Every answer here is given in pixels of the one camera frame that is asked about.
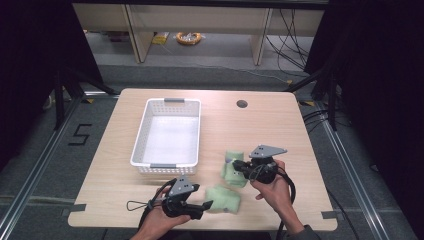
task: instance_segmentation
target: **wire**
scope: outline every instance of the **wire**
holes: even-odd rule
[[[286,38],[284,40],[282,40],[281,37],[279,37],[279,39],[283,43],[282,46],[281,46],[280,52],[283,49],[283,47],[286,46],[287,48],[289,48],[293,52],[298,53],[299,54],[299,58],[302,61],[302,64],[296,62],[295,65],[298,66],[299,68],[301,68],[303,70],[305,68],[305,64],[306,64],[305,57],[307,57],[307,55],[309,53],[306,50],[304,50],[302,47],[300,47],[299,42],[297,41],[296,25],[295,25],[295,21],[294,21],[295,14],[296,14],[296,10],[295,9],[292,9],[291,10],[291,23],[290,23],[290,26],[289,26],[287,24],[287,21],[286,21],[285,17],[284,17],[284,14],[282,12],[282,9],[280,9],[281,18],[282,18],[282,20],[284,22],[284,25],[286,26],[286,29],[287,29],[287,36],[286,36]],[[286,44],[286,41],[287,41],[288,37],[290,37],[291,40],[293,41],[293,43],[295,44],[295,46],[297,48],[297,51]],[[291,61],[294,61],[292,58],[289,58],[288,56],[286,56],[285,58],[287,60],[290,59],[289,60],[290,62]]]
[[[169,49],[167,49],[167,48],[166,48],[163,44],[161,44],[161,46],[162,46],[162,48],[163,48],[165,51],[167,51],[170,55],[174,55],[174,53],[173,53],[172,51],[170,51]],[[181,60],[179,60],[179,59],[177,59],[177,61],[178,61],[178,62],[180,62],[180,63],[183,63],[183,64],[187,64],[187,65],[195,65],[195,66],[199,66],[199,67],[203,67],[203,68],[222,68],[222,69],[228,69],[228,70],[237,71],[237,72],[246,72],[246,73],[252,74],[252,75],[254,75],[254,76],[258,76],[258,77],[266,77],[266,78],[273,78],[273,79],[276,79],[276,80],[278,80],[278,81],[280,81],[280,82],[283,82],[283,83],[289,84],[286,80],[281,79],[281,78],[278,78],[278,77],[276,77],[276,76],[272,76],[272,75],[264,75],[264,74],[258,74],[258,73],[254,73],[254,72],[249,71],[249,70],[234,69],[234,68],[229,68],[229,67],[224,67],[224,66],[219,66],[219,65],[215,65],[215,66],[213,66],[213,65],[204,65],[204,64],[193,63],[193,62],[184,62],[184,61],[181,61]]]
[[[138,207],[135,207],[135,208],[130,208],[129,207],[129,204],[130,203],[136,203],[136,204],[141,204],[141,205],[138,206]],[[144,203],[144,202],[137,202],[137,201],[128,201],[127,202],[127,210],[128,211],[134,211],[134,210],[137,210],[137,209],[142,208],[142,207],[145,207],[145,206],[147,206],[147,203]]]
[[[325,189],[327,189],[328,195],[330,195],[330,197],[334,200],[334,202],[340,208],[340,211],[342,212],[343,216],[346,218],[350,228],[352,229],[353,234],[355,235],[355,238],[359,240],[358,232],[356,231],[355,227],[353,226],[352,222],[350,221],[350,218],[347,215],[347,213],[345,212],[345,210],[343,209],[342,205],[339,203],[339,201],[337,201],[336,197],[333,195],[333,193],[331,193],[331,191],[327,187]]]
[[[159,194],[163,191],[163,189],[165,189],[167,186],[169,186],[171,184],[174,184],[176,181],[177,181],[177,179],[174,178],[174,179],[169,180],[168,182],[166,182],[164,185],[162,185],[162,187],[160,187],[159,190],[156,191],[155,196],[151,200],[149,200],[147,203],[145,203],[145,202],[137,202],[137,201],[132,201],[132,200],[128,201],[127,202],[127,210],[128,211],[134,211],[134,210],[137,210],[137,209],[142,208],[142,207],[148,207],[149,209],[153,209],[154,207],[159,206],[159,205],[154,205],[155,202],[156,202],[157,197],[159,196]],[[135,207],[135,208],[130,208],[129,207],[129,204],[130,203],[140,204],[140,206]]]

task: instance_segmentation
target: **black cable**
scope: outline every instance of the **black cable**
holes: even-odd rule
[[[359,235],[358,232],[356,231],[356,229],[354,228],[352,222],[350,221],[349,216],[347,215],[347,213],[345,212],[345,210],[343,209],[342,205],[339,203],[339,201],[337,201],[336,197],[333,195],[333,193],[331,193],[331,191],[326,187],[325,188],[328,192],[328,195],[330,195],[330,197],[334,200],[334,202],[337,204],[337,206],[340,208],[340,211],[342,212],[343,216],[346,218],[350,228],[352,229],[353,234],[355,235],[355,238],[357,240],[359,240]]]
[[[312,129],[310,129],[308,131],[308,134],[310,134],[313,130],[315,130],[316,127],[318,127],[321,123],[323,123],[327,120],[328,120],[328,118],[316,120],[316,121],[318,121],[318,123],[315,126],[313,126]]]
[[[140,204],[140,206],[135,207],[135,208],[130,208],[130,207],[129,207],[129,204],[130,204],[130,203]],[[128,202],[127,202],[127,210],[128,210],[128,211],[134,211],[134,210],[137,210],[137,209],[142,208],[142,207],[145,207],[145,206],[147,206],[147,203],[144,203],[144,202],[137,202],[137,201],[128,201]]]
[[[308,52],[299,46],[299,43],[297,41],[297,35],[296,35],[296,25],[294,23],[294,16],[295,16],[295,13],[296,13],[295,9],[292,9],[291,13],[292,13],[292,18],[291,18],[292,22],[291,22],[290,27],[289,27],[289,25],[286,22],[286,19],[284,18],[282,10],[280,9],[280,15],[281,15],[281,18],[283,19],[284,25],[286,26],[287,35],[290,36],[290,38],[292,39],[292,41],[295,44],[298,51],[295,51],[292,48],[290,48],[287,44],[285,44],[285,41],[283,42],[283,44],[285,44],[288,48],[292,49],[294,52],[298,53],[300,59],[302,60],[302,63],[305,65],[306,61],[303,58],[304,54],[302,53],[302,51],[305,52],[305,53],[308,53]]]
[[[295,65],[298,68],[301,68],[303,70],[303,65],[301,65],[300,63],[296,62],[294,59],[292,59],[291,57],[287,56],[286,54],[284,54],[282,52],[282,48],[284,47],[284,44],[281,46],[280,49],[278,49],[269,39],[269,37],[267,36],[266,39],[268,40],[269,44],[271,45],[271,47],[274,49],[274,51],[278,54],[278,57],[281,56],[283,58],[285,58],[287,61],[289,61],[290,63],[292,63],[293,65]]]

